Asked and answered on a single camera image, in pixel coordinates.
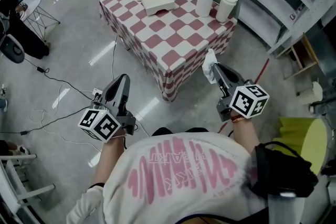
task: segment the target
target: white vase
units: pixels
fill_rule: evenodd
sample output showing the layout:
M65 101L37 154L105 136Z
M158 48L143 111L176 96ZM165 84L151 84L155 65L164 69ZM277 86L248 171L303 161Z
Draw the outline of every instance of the white vase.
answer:
M197 0L196 14L201 17L207 17L210 14L213 0Z

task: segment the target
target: checkered tablecloth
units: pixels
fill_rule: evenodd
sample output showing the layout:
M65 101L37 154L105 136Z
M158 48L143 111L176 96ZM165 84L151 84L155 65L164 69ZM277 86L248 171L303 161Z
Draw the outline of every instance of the checkered tablecloth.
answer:
M165 101L174 101L179 86L202 65L207 50L222 54L237 20L219 23L218 5L208 17L195 13L197 0L174 0L176 9L147 16L137 0L101 0L100 16L131 48L157 81Z

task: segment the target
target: shelving unit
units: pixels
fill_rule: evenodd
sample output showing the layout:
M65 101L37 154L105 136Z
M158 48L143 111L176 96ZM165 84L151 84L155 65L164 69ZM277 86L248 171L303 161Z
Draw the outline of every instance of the shelving unit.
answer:
M269 46L268 53L272 53L279 46L291 46L302 33L307 32L336 2L336 0L300 0L306 8L295 21L291 20L295 10L285 0L241 0L239 20L246 24Z

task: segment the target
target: yellow chair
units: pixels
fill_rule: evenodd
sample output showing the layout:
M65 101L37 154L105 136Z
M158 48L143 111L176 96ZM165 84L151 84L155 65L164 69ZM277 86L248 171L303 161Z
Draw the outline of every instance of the yellow chair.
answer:
M280 118L279 141L295 150L303 159L311 162L311 171L320 172L327 151L327 131L324 122L315 118ZM276 146L275 150L292 155L289 150Z

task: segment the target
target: concrete floor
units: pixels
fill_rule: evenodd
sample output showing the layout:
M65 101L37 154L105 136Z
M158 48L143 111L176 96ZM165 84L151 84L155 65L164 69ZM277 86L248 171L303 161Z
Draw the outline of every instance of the concrete floor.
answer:
M112 78L112 50L106 53L93 66L89 61L114 40L114 33L99 19L99 0L43 0L41 5L61 21L47 36L52 48L50 55L39 61L27 56L36 65L50 68L51 77L72 83L80 90L103 89ZM238 24L227 51L218 58L221 63L234 68L245 79L256 79L268 55L267 45L244 25ZM114 76L127 73L131 78L131 90L127 104L133 114L142 115L141 124L151 135L156 129L166 126L173 132L187 130L194 126L205 127L218 132L222 126L216 110L221 96L217 85L210 85L203 76L201 68L180 87L176 100L165 103L150 73L137 60L135 55L126 51L119 43L116 46L113 64ZM28 114L39 121L39 112L47 110L53 113L52 104L57 99L60 82L51 81L36 71L28 62L16 65L5 57L1 58L0 83L8 88L9 109L0 114L2 131L23 131L40 127L39 123L29 120ZM276 60L270 56L270 62L259 84L271 96L264 113L254 118L257 133L262 142L270 141L279 135L279 116L311 117L306 106L296 103L296 92L307 88L309 77L297 76L295 80L283 80L284 73L291 72L288 59ZM89 100L70 88L60 101L57 114L45 116L44 123L68 115L90 105ZM23 143L38 158L28 170L31 186L55 184L56 189L41 195L43 202L33 205L46 223L65 223L66 214L76 200L91 185L97 151L90 145L66 143L66 140L78 143L92 143L101 149L102 143L91 139L77 127L82 113L56 122L46 130L33 131L28 135L17 134L2 136L7 140ZM223 130L228 134L232 130L229 123ZM146 137L139 128L133 137L127 139L127 145ZM314 193L307 199L302 223L315 223L327 204L325 191L326 178L322 177Z

